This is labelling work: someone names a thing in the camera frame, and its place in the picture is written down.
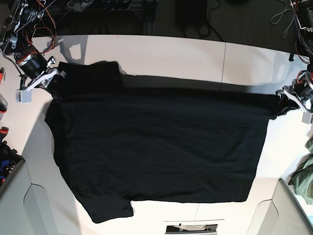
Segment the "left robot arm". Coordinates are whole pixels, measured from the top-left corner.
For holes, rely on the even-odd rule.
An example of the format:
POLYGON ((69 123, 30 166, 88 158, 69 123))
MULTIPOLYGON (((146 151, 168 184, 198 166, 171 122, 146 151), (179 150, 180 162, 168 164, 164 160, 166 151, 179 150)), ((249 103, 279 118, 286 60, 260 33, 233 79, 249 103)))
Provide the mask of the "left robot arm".
POLYGON ((295 54, 307 65, 305 70, 298 73, 290 86, 277 90, 281 98, 295 102, 304 113, 313 113, 313 2, 311 0, 291 0, 286 8, 293 14, 292 24, 295 26, 293 49, 289 61, 295 54), (300 43, 308 53, 308 60, 301 57, 297 43, 300 43))

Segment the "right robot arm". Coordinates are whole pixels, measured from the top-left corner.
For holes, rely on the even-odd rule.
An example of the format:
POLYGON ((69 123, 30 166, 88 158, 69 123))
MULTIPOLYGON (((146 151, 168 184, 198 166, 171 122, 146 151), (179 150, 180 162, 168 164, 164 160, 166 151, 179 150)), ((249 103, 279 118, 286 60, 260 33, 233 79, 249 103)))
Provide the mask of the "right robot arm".
POLYGON ((48 8, 55 1, 50 0, 15 0, 11 14, 4 21, 0 31, 0 54, 17 69, 20 80, 20 91, 31 91, 34 88, 48 90, 55 76, 66 77, 65 71, 52 68, 56 60, 44 55, 56 46, 56 23, 48 8), (39 51, 32 38, 38 29, 45 29, 51 35, 48 46, 39 51))

